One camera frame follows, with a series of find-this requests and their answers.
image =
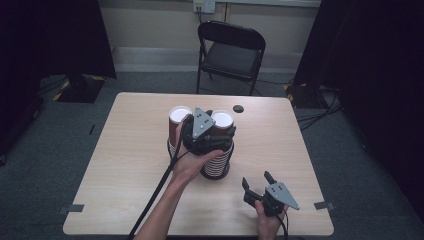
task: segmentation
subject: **person's arm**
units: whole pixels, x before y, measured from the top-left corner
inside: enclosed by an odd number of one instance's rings
[[[259,240],[275,240],[277,238],[278,229],[281,227],[280,221],[276,217],[267,217],[262,202],[255,201],[256,213],[258,214],[258,238]],[[284,212],[279,215],[284,220]]]
[[[177,128],[177,136],[180,135],[180,131],[181,124]],[[187,149],[181,144],[179,156],[185,152],[187,152]],[[222,154],[223,151],[221,150],[215,150],[203,156],[196,156],[189,152],[178,160],[162,197],[134,239],[166,239],[172,217],[185,187],[199,174],[203,165],[216,157],[222,156]]]

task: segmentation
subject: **gray carpet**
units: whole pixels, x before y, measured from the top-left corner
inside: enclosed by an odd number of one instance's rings
[[[279,84],[258,82],[255,95],[284,97],[281,83],[293,77],[261,74],[260,80]],[[42,85],[59,79],[45,79]],[[72,203],[118,93],[194,93],[195,79],[195,72],[118,73],[117,80],[106,81],[93,104],[54,102],[58,88],[45,93],[38,118],[0,168],[0,239],[125,239],[66,236],[62,231],[66,216],[57,212]],[[204,86],[228,95],[249,91],[238,81],[219,84],[223,81],[214,77]],[[297,116],[322,112],[295,110]],[[358,131],[343,112],[321,119],[302,134],[324,198],[336,206],[330,212],[334,234],[303,239],[424,239],[422,223],[390,175],[363,150]]]

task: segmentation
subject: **camera mount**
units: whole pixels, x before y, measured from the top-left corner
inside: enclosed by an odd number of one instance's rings
[[[185,120],[184,128],[181,130],[183,144],[195,155],[204,155],[217,149],[225,152],[231,147],[236,127],[231,127],[222,136],[213,136],[211,133],[215,121],[211,115],[211,110],[204,112],[196,107],[194,114]]]

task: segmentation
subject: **wall outlet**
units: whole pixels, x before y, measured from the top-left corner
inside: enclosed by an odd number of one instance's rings
[[[194,0],[193,1],[193,12],[197,13],[199,10],[202,13],[215,13],[215,1]]]

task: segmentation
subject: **wooden table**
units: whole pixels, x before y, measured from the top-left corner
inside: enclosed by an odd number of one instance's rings
[[[178,105],[231,112],[242,105],[244,112],[233,114],[237,131],[230,172],[218,181],[199,174],[188,185],[169,235],[256,235],[256,211],[243,201],[241,182],[246,177],[250,188],[263,194],[265,170],[288,187],[300,206],[288,210],[290,235],[333,233],[327,209],[315,209],[314,203],[324,199],[287,99],[121,93],[73,202],[84,209],[68,214],[66,234],[131,231],[169,164],[168,113]]]

